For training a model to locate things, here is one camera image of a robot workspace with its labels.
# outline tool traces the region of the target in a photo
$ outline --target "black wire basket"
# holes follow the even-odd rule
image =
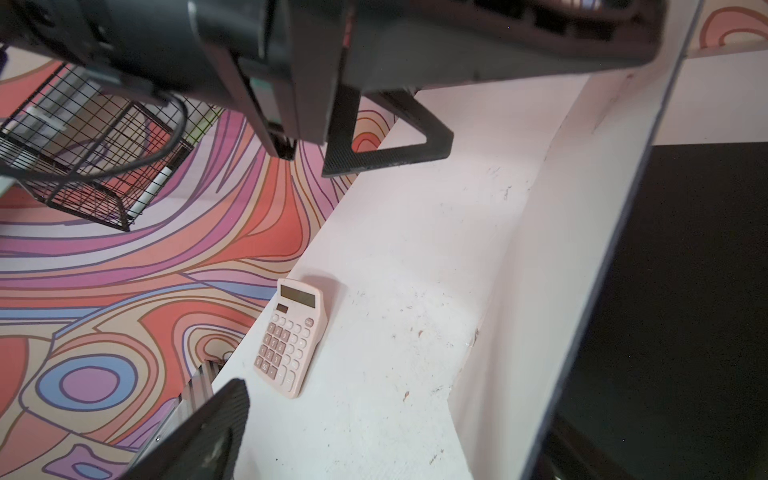
[[[49,207],[129,231],[222,113],[222,108],[205,102],[183,100],[184,134],[154,163],[76,184],[19,183]],[[58,176],[97,174],[160,150],[183,117],[173,103],[160,107],[102,94],[84,68],[64,64],[0,126],[0,161]]]

